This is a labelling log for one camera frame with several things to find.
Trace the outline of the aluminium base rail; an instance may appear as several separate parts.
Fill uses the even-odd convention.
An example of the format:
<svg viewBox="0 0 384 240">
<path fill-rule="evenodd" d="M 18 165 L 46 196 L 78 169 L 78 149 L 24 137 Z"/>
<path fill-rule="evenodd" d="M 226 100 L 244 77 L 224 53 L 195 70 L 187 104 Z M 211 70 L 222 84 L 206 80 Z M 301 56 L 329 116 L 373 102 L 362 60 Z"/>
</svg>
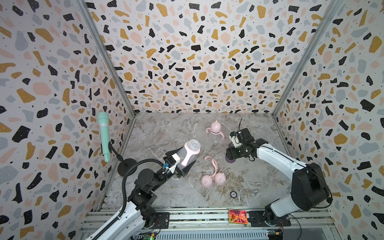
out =
<svg viewBox="0 0 384 240">
<path fill-rule="evenodd" d="M 260 239 L 267 235 L 269 227 L 252 227 L 229 222 L 229 208 L 157 208 L 158 214 L 169 213 L 166 224 L 158 239 L 175 239 L 193 235 L 208 238 L 224 236 L 233 239 Z M 290 226 L 284 226 L 285 240 L 339 240 L 341 236 L 326 210 L 296 212 L 288 216 Z"/>
</svg>

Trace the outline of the clear baby bottle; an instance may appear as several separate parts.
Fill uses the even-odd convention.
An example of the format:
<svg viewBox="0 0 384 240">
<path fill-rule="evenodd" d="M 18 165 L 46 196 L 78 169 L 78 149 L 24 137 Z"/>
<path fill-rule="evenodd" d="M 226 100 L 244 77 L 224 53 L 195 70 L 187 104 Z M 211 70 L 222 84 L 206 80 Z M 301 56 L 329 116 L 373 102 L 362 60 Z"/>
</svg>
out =
<svg viewBox="0 0 384 240">
<path fill-rule="evenodd" d="M 177 152 L 178 156 L 181 159 L 180 162 L 178 163 L 178 168 L 183 169 L 184 167 L 186 167 L 189 163 L 193 161 L 195 156 L 199 153 L 200 151 L 195 152 L 189 149 L 188 141 L 187 141 L 184 147 Z"/>
<path fill-rule="evenodd" d="M 223 137 L 221 134 L 209 134 L 209 140 L 213 143 L 213 144 L 218 144 L 220 143 L 222 140 L 223 140 Z"/>
<path fill-rule="evenodd" d="M 171 178 L 171 185 L 174 189 L 181 189 L 185 186 L 185 179 L 172 177 Z"/>
</svg>

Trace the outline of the orange pink card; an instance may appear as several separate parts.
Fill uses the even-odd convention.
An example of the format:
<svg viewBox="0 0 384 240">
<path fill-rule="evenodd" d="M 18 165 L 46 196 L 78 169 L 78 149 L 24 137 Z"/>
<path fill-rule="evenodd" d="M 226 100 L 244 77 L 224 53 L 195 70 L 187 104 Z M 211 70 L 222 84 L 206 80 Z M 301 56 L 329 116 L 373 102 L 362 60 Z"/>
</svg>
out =
<svg viewBox="0 0 384 240">
<path fill-rule="evenodd" d="M 247 225 L 247 212 L 244 210 L 229 210 L 229 222 L 234 224 Z"/>
</svg>

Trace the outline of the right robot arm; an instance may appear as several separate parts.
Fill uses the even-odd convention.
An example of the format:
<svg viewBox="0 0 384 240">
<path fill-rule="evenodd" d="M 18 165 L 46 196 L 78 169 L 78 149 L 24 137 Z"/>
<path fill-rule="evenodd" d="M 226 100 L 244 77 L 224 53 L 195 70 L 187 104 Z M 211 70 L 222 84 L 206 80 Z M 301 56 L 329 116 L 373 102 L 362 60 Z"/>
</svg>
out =
<svg viewBox="0 0 384 240">
<path fill-rule="evenodd" d="M 231 132 L 232 144 L 226 150 L 226 161 L 234 162 L 247 158 L 251 162 L 263 160 L 282 172 L 291 181 L 291 192 L 265 206 L 261 222 L 274 227 L 290 214 L 309 211 L 333 196 L 326 183 L 321 167 L 316 163 L 306 164 L 277 150 L 264 139 L 254 139 L 248 129 Z"/>
</svg>

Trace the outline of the mint green microphone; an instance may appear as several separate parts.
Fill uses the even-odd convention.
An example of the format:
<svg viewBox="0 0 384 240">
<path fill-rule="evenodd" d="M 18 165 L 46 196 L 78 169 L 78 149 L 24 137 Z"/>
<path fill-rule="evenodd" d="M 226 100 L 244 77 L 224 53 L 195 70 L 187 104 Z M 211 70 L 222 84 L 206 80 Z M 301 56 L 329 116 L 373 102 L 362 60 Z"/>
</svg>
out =
<svg viewBox="0 0 384 240">
<path fill-rule="evenodd" d="M 98 114 L 98 123 L 100 125 L 100 137 L 102 145 L 102 154 L 105 162 L 108 163 L 111 159 L 111 152 L 109 150 L 110 132 L 109 132 L 109 116 L 106 112 Z"/>
</svg>

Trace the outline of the small black round cap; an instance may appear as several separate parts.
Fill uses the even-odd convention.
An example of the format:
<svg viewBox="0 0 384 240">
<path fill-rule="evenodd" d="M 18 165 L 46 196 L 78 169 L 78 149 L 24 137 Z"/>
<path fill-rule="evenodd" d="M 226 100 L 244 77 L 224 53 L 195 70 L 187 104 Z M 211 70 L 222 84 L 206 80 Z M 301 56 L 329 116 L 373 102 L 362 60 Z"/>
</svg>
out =
<svg viewBox="0 0 384 240">
<path fill-rule="evenodd" d="M 235 191 L 231 191 L 231 192 L 230 192 L 230 195 L 231 195 L 231 197 L 234 198 L 234 199 L 237 198 L 237 196 L 238 196 L 237 193 L 236 193 Z"/>
</svg>

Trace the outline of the black microphone stand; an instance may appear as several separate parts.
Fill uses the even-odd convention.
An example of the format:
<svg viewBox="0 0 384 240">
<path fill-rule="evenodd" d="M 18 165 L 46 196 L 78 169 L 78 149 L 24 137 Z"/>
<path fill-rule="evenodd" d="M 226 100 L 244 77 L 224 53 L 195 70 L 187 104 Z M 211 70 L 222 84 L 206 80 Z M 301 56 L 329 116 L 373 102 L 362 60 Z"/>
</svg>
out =
<svg viewBox="0 0 384 240">
<path fill-rule="evenodd" d="M 137 163 L 137 161 L 134 159 L 123 159 L 123 156 L 114 149 L 111 142 L 109 142 L 108 145 L 102 143 L 102 153 L 105 158 L 105 162 L 109 162 L 111 160 L 112 153 L 116 155 L 117 160 L 120 162 L 117 168 L 117 172 L 122 177 L 131 167 Z"/>
</svg>

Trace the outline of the pink bottle cap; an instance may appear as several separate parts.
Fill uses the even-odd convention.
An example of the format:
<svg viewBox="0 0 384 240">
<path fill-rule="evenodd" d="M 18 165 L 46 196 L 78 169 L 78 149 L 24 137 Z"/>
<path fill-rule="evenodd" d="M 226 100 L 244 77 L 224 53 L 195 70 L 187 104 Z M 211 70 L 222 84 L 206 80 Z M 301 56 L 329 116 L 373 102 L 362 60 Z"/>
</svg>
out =
<svg viewBox="0 0 384 240">
<path fill-rule="evenodd" d="M 201 178 L 201 185 L 203 188 L 209 189 L 213 186 L 214 180 L 210 175 L 204 175 Z"/>
<path fill-rule="evenodd" d="M 222 186 L 227 181 L 226 175 L 224 173 L 221 173 L 221 172 L 216 173 L 216 175 L 214 176 L 214 181 L 217 185 Z"/>
<path fill-rule="evenodd" d="M 211 127 L 210 127 L 211 133 L 218 134 L 221 132 L 221 130 L 222 130 L 222 125 L 218 121 L 215 121 L 211 124 Z"/>
</svg>

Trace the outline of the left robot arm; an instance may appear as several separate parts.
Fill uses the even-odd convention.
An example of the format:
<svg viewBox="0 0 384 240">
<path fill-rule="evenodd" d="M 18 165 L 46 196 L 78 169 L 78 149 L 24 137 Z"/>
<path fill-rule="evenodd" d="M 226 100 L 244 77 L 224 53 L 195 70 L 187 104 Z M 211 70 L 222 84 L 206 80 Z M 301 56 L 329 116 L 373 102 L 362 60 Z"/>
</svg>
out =
<svg viewBox="0 0 384 240">
<path fill-rule="evenodd" d="M 156 210 L 152 207 L 157 196 L 154 191 L 165 184 L 173 176 L 185 177 L 192 166 L 193 161 L 180 169 L 177 166 L 176 151 L 171 151 L 164 157 L 164 162 L 156 159 L 145 159 L 134 164 L 123 176 L 122 180 L 122 207 L 96 230 L 89 240 L 128 240 L 139 233 L 143 228 L 150 228 L 155 224 Z M 154 172 L 151 169 L 142 170 L 135 180 L 135 188 L 127 195 L 126 182 L 134 168 L 145 164 L 155 163 L 161 168 Z"/>
</svg>

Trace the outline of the clear straw disc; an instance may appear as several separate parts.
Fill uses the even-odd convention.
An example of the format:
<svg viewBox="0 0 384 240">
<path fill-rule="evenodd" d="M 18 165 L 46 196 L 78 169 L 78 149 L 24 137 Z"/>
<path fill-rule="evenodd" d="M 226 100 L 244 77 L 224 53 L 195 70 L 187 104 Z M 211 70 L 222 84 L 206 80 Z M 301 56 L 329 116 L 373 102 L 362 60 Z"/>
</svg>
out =
<svg viewBox="0 0 384 240">
<path fill-rule="evenodd" d="M 202 168 L 201 168 L 201 166 L 195 166 L 194 171 L 195 171 L 196 173 L 201 173 L 201 172 L 202 172 Z"/>
<path fill-rule="evenodd" d="M 191 149 L 192 151 L 200 151 L 201 149 L 201 144 L 198 140 L 195 140 L 195 139 L 191 139 L 188 141 L 188 147 L 189 149 Z"/>
</svg>

